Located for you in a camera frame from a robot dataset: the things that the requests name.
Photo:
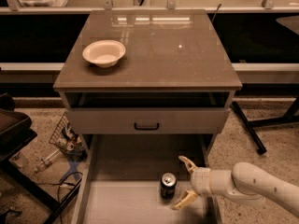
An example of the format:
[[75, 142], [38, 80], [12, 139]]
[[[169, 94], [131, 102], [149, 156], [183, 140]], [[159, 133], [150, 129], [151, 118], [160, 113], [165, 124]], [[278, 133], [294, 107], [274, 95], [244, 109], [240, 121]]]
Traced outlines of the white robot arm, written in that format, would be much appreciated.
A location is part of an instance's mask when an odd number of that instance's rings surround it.
[[186, 189], [172, 205], [179, 210], [198, 197], [221, 196], [231, 202], [255, 205], [268, 199], [299, 217], [299, 187], [265, 170], [247, 163], [239, 162], [231, 170], [215, 170], [197, 167], [185, 156], [178, 157], [191, 175], [191, 189]]

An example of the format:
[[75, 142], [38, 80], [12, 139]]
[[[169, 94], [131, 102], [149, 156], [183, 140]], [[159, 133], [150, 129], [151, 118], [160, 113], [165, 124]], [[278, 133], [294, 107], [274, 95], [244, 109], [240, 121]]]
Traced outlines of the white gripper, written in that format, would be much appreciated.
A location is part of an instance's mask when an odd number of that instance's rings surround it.
[[185, 156], [178, 157], [185, 165], [186, 170], [191, 174], [192, 189], [186, 189], [179, 198], [171, 205], [173, 210], [179, 210], [193, 203], [198, 197], [209, 197], [212, 195], [210, 168], [198, 168], [193, 161]]

